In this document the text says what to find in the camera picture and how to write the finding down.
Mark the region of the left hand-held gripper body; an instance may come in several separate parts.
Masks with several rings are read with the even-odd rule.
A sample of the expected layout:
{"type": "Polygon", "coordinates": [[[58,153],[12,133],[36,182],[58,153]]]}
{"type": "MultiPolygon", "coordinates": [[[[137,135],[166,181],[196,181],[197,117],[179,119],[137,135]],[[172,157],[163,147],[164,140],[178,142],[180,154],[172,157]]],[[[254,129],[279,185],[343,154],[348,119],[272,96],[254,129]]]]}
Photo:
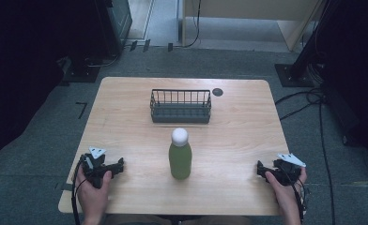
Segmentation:
{"type": "Polygon", "coordinates": [[[107,172],[112,176],[118,174],[118,163],[105,165],[105,149],[90,146],[89,152],[81,156],[84,180],[94,188],[101,188],[103,177],[107,172]]]}

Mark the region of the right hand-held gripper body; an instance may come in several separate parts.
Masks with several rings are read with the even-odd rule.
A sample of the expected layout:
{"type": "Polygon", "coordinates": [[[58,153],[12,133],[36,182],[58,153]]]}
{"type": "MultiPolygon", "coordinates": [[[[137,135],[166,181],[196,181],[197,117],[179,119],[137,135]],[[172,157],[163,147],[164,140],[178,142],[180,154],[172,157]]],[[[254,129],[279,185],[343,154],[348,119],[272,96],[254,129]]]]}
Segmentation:
{"type": "Polygon", "coordinates": [[[294,185],[299,179],[301,169],[306,167],[306,163],[294,154],[278,154],[273,161],[276,168],[275,177],[283,186],[294,185]]]}

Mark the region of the person's right hand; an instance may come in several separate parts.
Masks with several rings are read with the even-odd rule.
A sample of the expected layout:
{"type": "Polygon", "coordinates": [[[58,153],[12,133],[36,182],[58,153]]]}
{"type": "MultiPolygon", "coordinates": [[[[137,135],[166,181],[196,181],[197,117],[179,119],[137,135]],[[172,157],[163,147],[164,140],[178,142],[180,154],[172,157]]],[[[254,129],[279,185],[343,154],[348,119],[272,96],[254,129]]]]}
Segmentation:
{"type": "Polygon", "coordinates": [[[267,172],[266,176],[275,192],[282,215],[299,217],[299,207],[295,190],[291,186],[281,185],[270,172],[267,172]]]}

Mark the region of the person's left hand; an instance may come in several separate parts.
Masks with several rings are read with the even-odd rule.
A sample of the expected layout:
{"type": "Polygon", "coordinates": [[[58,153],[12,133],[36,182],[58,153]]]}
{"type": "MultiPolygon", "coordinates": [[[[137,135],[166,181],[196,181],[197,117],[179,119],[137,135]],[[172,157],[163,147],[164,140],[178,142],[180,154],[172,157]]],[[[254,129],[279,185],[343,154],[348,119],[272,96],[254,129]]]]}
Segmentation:
{"type": "Polygon", "coordinates": [[[80,167],[76,177],[77,195],[85,218],[103,218],[108,205],[108,192],[112,173],[107,172],[101,188],[93,187],[84,180],[83,168],[80,167]]]}

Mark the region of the person's legs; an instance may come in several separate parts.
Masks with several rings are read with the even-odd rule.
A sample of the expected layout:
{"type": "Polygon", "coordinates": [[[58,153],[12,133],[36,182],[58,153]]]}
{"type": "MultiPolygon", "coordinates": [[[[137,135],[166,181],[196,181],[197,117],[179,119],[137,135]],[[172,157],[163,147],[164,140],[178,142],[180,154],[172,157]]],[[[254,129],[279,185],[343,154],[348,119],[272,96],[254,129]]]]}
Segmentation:
{"type": "MultiPolygon", "coordinates": [[[[153,215],[110,215],[103,225],[175,225],[172,220],[153,215]]],[[[204,216],[187,219],[177,225],[251,225],[247,217],[241,216],[204,216]]]]}

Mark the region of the green bottle with white cap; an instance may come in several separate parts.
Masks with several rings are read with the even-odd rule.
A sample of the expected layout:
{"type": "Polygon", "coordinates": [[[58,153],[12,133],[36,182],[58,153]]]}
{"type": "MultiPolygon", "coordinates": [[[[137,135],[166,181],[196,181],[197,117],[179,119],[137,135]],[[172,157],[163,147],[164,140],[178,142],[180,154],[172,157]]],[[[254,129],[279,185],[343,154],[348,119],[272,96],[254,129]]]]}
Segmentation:
{"type": "Polygon", "coordinates": [[[192,169],[192,149],[189,144],[189,133],[185,128],[178,127],[171,135],[169,147],[169,163],[171,175],[183,180],[190,176],[192,169]]]}

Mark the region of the black floor tape corner mark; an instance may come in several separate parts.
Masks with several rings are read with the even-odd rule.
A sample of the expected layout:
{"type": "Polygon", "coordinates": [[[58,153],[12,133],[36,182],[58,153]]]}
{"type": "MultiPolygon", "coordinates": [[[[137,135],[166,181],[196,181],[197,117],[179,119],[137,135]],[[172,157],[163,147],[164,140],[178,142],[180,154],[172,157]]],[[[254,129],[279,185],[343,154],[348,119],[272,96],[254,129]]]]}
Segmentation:
{"type": "Polygon", "coordinates": [[[85,109],[86,109],[88,103],[87,102],[75,102],[75,104],[82,107],[81,112],[78,116],[78,119],[81,119],[84,115],[84,112],[85,112],[85,109]]]}

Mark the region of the black stand with flat base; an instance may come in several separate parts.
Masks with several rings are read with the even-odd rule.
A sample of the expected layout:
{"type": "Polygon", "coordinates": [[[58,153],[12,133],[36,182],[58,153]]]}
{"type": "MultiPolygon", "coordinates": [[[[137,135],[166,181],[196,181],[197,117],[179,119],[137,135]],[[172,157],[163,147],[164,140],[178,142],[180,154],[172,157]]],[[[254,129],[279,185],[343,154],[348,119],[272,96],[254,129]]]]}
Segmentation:
{"type": "Polygon", "coordinates": [[[100,71],[98,67],[75,65],[67,56],[56,63],[63,71],[62,83],[94,83],[100,71]]]}

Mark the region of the black metal stand with base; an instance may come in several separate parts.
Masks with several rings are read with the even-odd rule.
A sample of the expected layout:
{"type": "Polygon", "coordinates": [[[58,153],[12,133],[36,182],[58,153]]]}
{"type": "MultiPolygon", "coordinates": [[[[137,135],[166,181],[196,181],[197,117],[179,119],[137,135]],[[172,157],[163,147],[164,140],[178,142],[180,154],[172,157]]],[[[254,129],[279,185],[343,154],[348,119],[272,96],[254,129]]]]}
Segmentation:
{"type": "Polygon", "coordinates": [[[306,72],[311,60],[317,55],[317,38],[320,33],[320,28],[324,27],[325,16],[330,7],[331,0],[317,0],[317,4],[311,10],[309,16],[299,23],[298,27],[294,30],[299,34],[295,38],[295,43],[299,41],[302,34],[308,27],[308,23],[316,18],[318,25],[314,28],[310,38],[303,47],[299,54],[299,57],[293,64],[275,64],[275,70],[280,79],[283,87],[313,87],[310,75],[306,72]]]}

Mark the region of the dark curtain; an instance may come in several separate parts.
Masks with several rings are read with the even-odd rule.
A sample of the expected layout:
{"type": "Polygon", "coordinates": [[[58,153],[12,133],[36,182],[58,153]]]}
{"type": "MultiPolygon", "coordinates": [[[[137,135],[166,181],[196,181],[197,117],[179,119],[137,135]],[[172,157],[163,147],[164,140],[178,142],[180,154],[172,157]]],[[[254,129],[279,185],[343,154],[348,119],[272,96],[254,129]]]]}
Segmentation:
{"type": "Polygon", "coordinates": [[[84,66],[85,0],[0,0],[0,150],[18,138],[62,81],[57,60],[84,66]]]}
{"type": "Polygon", "coordinates": [[[356,117],[348,135],[368,149],[368,0],[328,0],[313,46],[324,84],[356,117]]]}

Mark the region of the dark equipment cabinet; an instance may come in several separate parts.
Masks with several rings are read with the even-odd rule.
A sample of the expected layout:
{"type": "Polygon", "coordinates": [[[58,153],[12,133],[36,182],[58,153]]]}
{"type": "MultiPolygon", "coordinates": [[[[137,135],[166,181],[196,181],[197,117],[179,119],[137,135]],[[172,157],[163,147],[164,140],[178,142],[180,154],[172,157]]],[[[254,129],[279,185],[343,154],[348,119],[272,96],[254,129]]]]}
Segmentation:
{"type": "Polygon", "coordinates": [[[129,0],[94,0],[107,57],[119,56],[132,25],[129,0]]]}

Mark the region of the light wooden desk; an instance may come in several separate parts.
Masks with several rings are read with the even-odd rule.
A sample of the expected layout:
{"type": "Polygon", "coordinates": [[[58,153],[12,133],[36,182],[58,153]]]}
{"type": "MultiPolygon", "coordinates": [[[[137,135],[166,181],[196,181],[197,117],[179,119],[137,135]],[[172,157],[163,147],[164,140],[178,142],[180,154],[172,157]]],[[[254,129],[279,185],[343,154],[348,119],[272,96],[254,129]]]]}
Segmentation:
{"type": "Polygon", "coordinates": [[[178,0],[181,43],[187,44],[188,17],[277,21],[289,51],[293,51],[327,0],[178,0]]]}

